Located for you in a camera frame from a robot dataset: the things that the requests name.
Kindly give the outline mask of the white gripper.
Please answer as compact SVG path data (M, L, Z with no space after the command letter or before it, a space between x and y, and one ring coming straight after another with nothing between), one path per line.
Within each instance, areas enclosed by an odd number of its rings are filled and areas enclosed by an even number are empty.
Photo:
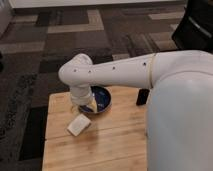
M93 99L92 90L89 85L71 87L70 97L71 97L71 101L76 104L71 107L71 112L73 115L76 116L80 114L78 105L84 106L89 104L89 108L94 113L97 112L97 103L96 103L96 100Z

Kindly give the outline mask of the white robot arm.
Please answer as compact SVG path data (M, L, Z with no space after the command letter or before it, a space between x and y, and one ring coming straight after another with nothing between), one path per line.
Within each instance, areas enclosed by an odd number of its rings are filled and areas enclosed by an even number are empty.
M148 171L213 171L213 54L202 50L151 53L95 64L83 53L58 71L78 105L93 85L149 89Z

